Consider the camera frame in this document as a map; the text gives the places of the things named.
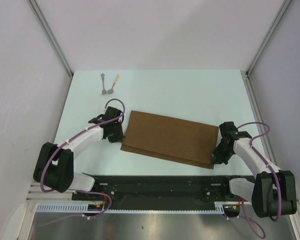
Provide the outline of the brown cloth napkin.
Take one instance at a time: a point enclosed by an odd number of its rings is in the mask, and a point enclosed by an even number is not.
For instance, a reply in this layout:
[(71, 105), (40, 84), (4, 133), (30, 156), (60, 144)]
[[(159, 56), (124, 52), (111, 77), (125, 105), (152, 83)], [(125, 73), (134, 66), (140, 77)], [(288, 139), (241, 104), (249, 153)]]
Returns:
[(133, 110), (120, 149), (213, 169), (212, 153), (217, 146), (218, 133), (215, 125)]

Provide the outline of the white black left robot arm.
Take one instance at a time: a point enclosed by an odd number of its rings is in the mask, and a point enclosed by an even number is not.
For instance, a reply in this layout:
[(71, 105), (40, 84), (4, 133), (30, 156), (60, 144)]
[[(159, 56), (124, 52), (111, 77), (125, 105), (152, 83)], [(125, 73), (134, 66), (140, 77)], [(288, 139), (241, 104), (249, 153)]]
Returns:
[(61, 144), (46, 142), (42, 145), (33, 173), (33, 180), (43, 192), (67, 190), (83, 191), (90, 200), (100, 196), (96, 179), (74, 170), (75, 159), (96, 142), (108, 140), (120, 143), (124, 139), (122, 121), (124, 112), (108, 106), (105, 113), (88, 121), (85, 129)]

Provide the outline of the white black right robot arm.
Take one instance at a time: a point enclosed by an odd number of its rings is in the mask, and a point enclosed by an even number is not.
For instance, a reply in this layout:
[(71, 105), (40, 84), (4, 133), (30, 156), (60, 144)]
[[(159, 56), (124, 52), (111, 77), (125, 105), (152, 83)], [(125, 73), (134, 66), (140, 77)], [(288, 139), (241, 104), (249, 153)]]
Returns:
[(232, 201), (241, 197), (252, 204), (260, 218), (277, 221), (281, 216), (297, 212), (296, 181), (289, 170), (282, 170), (266, 158), (253, 144), (254, 137), (240, 131), (234, 122), (219, 126), (221, 141), (212, 152), (215, 165), (228, 164), (232, 156), (239, 156), (252, 172), (254, 182), (235, 177), (220, 188), (221, 196)]

